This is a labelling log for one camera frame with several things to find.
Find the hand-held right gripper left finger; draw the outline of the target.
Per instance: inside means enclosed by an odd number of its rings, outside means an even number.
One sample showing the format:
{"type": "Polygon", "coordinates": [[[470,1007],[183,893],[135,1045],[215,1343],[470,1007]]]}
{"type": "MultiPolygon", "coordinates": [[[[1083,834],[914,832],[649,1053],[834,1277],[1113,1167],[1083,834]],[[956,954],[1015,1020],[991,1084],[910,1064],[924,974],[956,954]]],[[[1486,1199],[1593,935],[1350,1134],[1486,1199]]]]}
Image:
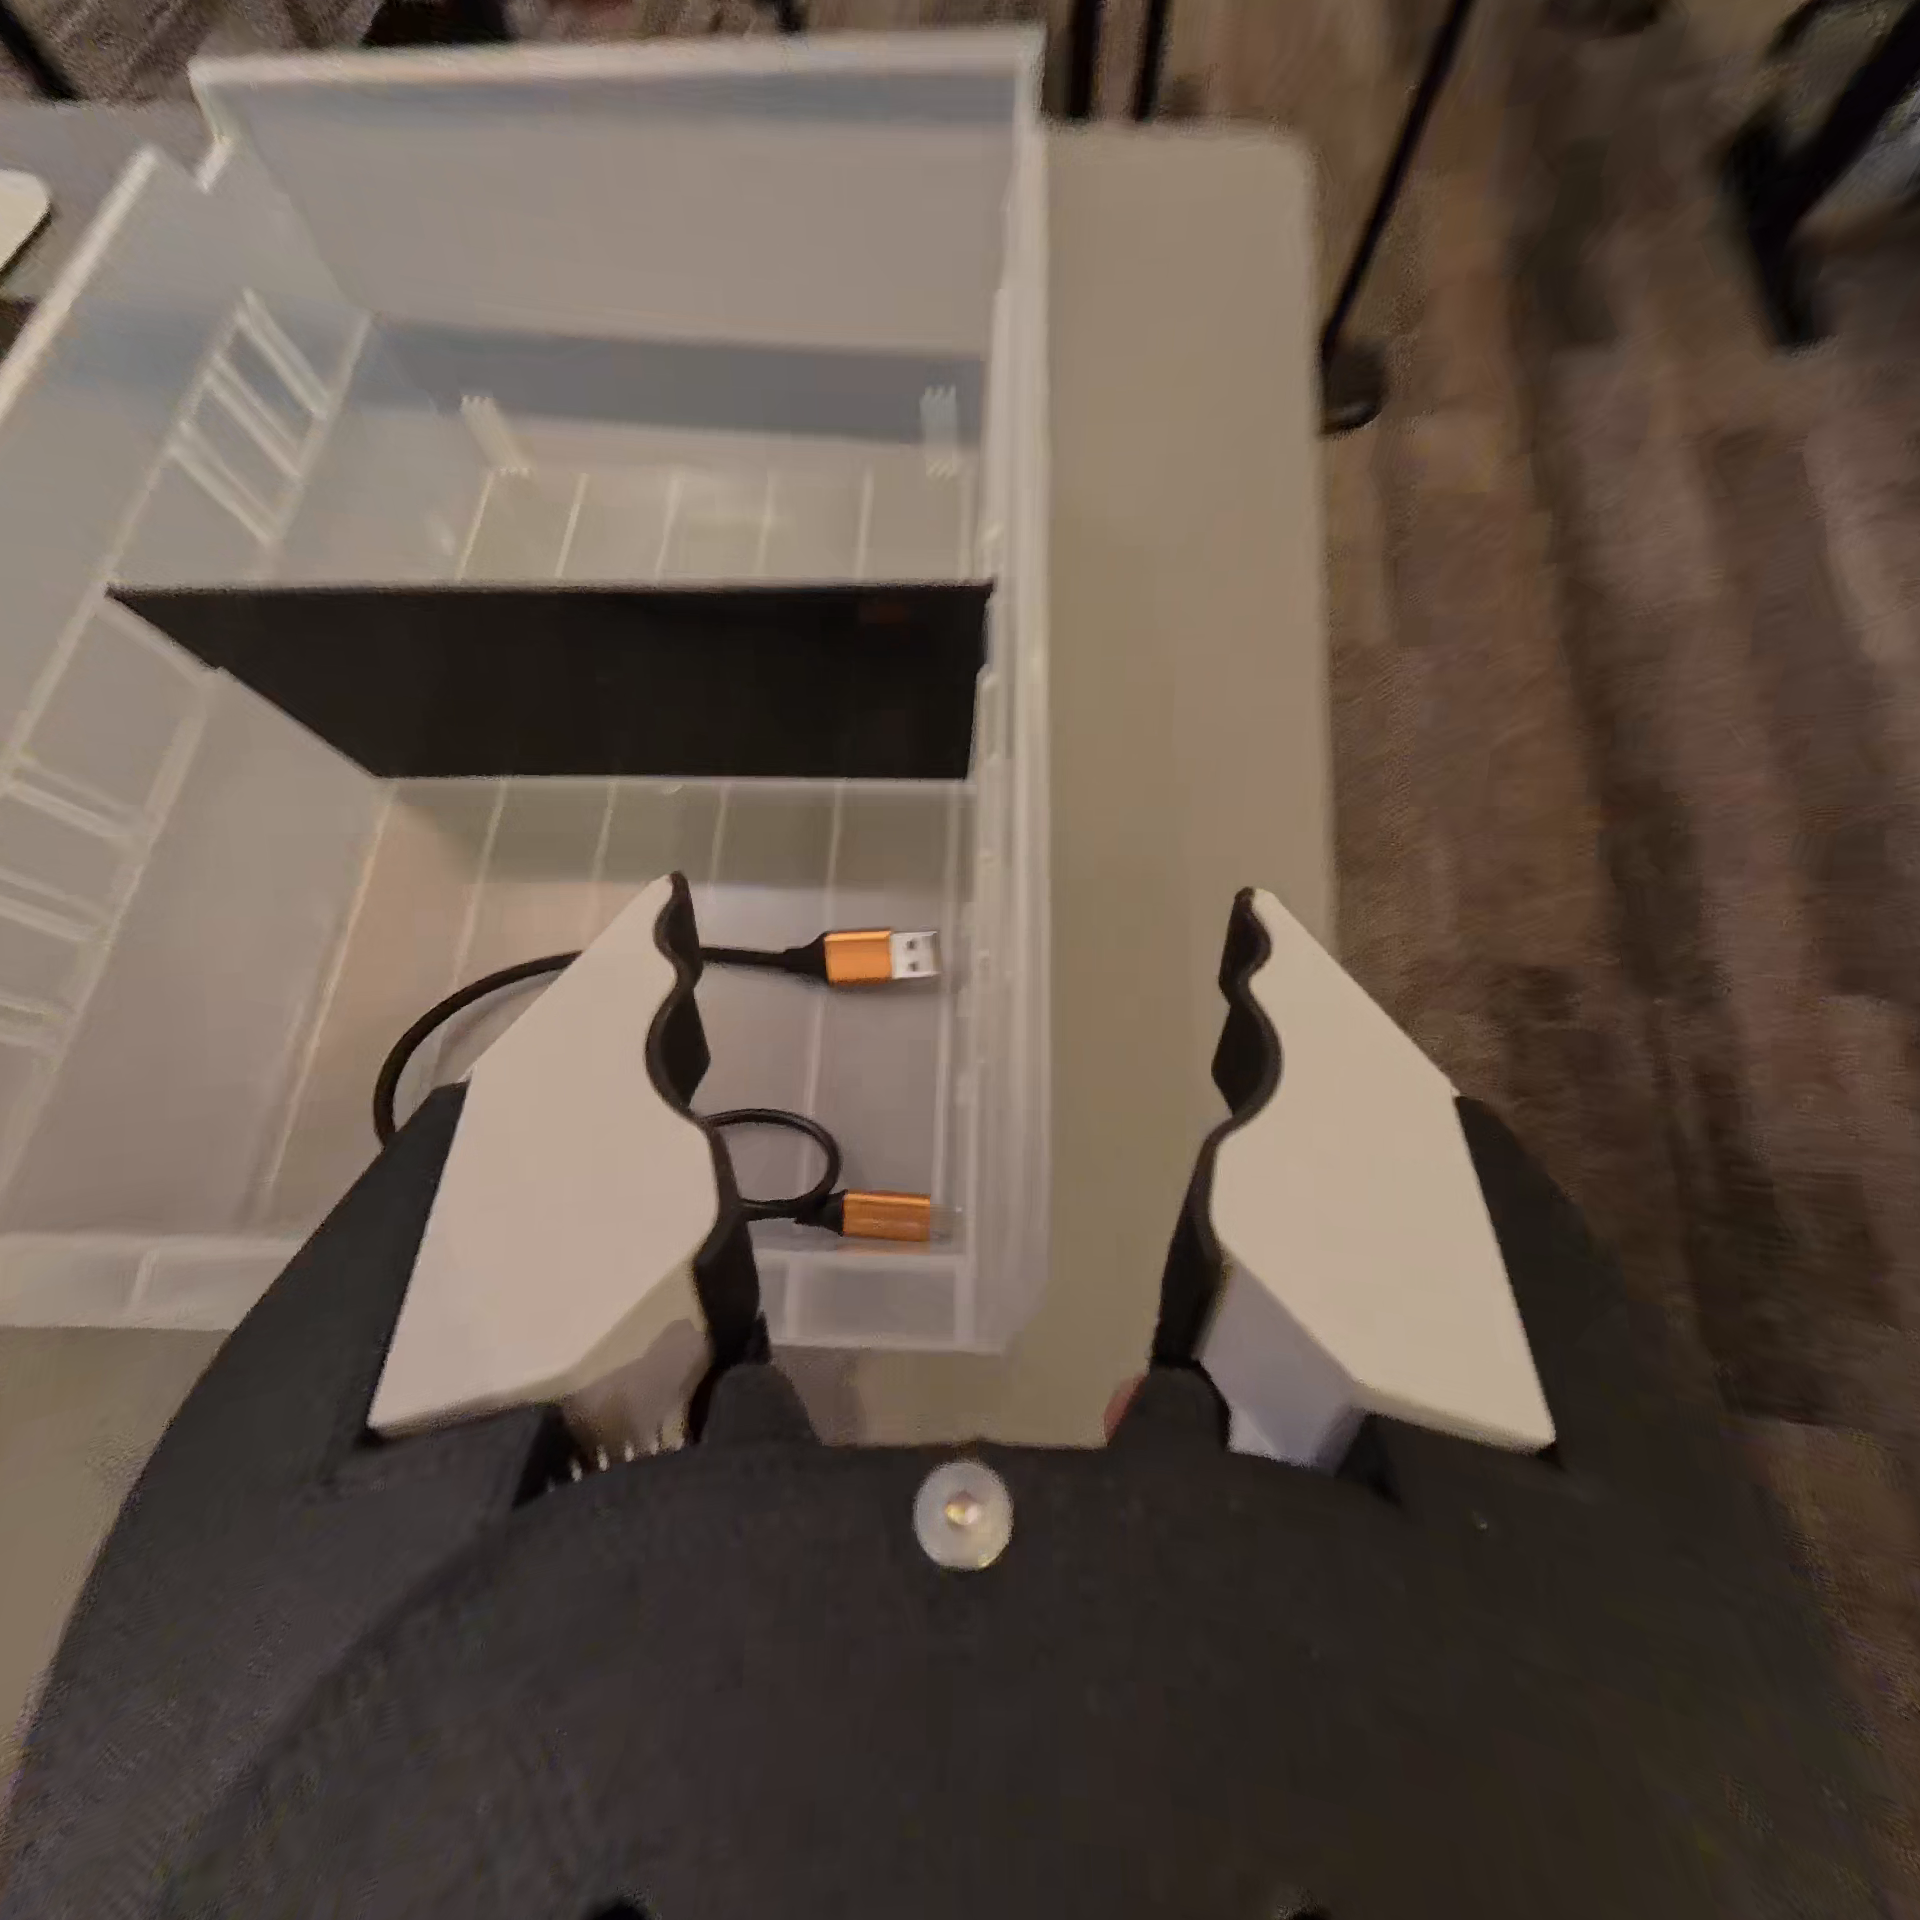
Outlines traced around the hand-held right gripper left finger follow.
{"type": "Polygon", "coordinates": [[[708,1070],[687,879],[634,901],[494,1039],[465,1094],[370,1400],[382,1436],[558,1407],[582,1442],[681,1442],[765,1349],[708,1070]]]}

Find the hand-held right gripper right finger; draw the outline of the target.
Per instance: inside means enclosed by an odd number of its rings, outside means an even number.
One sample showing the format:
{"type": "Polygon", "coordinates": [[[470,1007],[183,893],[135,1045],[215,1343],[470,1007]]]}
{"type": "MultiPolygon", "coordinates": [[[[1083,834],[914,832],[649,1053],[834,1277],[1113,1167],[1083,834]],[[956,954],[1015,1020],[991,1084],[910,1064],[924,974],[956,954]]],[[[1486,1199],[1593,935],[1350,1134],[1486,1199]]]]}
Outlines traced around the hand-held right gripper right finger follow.
{"type": "Polygon", "coordinates": [[[1204,1134],[1149,1363],[1228,1451],[1335,1471],[1372,1419],[1513,1456],[1554,1422],[1453,1084],[1284,902],[1233,901],[1204,1134]]]}

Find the clear plastic storage bin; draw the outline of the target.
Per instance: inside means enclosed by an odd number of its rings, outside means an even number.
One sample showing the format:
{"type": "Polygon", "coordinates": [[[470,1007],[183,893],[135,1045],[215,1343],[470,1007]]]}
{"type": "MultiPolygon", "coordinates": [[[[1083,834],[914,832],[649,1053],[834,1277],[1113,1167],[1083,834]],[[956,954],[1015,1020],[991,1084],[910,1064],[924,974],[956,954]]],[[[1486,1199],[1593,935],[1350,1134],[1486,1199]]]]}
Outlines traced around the clear plastic storage bin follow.
{"type": "Polygon", "coordinates": [[[756,1228],[774,1340],[988,1352],[1046,1262],[1038,32],[206,61],[5,357],[5,1323],[228,1330],[401,1031],[681,872],[708,1109],[930,1239],[756,1228]],[[988,584],[956,781],[369,774],[111,588],[988,584]]]}

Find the black round-base stanchion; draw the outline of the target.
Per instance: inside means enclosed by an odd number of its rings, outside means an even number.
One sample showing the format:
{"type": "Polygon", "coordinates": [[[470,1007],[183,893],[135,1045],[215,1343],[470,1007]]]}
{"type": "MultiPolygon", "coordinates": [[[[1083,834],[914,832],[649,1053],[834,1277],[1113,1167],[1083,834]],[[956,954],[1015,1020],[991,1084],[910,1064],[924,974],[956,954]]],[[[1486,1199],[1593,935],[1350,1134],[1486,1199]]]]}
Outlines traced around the black round-base stanchion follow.
{"type": "Polygon", "coordinates": [[[1421,152],[1433,112],[1452,80],[1476,3],[1449,3],[1399,122],[1373,199],[1359,221],[1350,256],[1337,278],[1316,346],[1318,435],[1343,439],[1378,420],[1388,397],[1386,349],[1353,338],[1359,294],[1378,263],[1386,235],[1421,152]]]}

